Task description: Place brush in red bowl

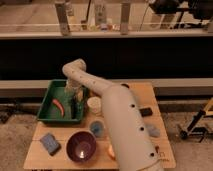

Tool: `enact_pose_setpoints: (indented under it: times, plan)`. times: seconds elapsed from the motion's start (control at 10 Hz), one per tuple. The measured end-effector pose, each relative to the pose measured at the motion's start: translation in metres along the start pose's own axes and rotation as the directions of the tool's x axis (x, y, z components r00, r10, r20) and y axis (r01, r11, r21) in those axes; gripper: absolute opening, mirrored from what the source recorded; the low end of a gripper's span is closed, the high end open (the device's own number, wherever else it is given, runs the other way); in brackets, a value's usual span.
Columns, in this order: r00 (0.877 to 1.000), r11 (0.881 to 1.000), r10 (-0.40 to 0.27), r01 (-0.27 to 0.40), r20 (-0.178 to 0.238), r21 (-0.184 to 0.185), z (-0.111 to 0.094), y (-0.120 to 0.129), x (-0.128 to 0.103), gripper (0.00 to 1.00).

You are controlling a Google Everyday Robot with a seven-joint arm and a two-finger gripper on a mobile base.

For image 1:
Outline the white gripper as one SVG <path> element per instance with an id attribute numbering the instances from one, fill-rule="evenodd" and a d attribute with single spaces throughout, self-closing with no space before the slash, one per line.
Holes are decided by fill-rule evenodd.
<path id="1" fill-rule="evenodd" d="M 74 100 L 75 102 L 81 102 L 83 100 L 83 88 L 82 86 L 71 80 L 66 81 L 65 95 L 69 103 Z"/>

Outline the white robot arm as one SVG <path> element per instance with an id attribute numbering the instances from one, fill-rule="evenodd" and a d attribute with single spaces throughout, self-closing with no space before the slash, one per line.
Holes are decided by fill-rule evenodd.
<path id="1" fill-rule="evenodd" d="M 130 89 L 86 72 L 82 59 L 62 67 L 69 84 L 101 97 L 101 111 L 120 171 L 164 171 Z"/>

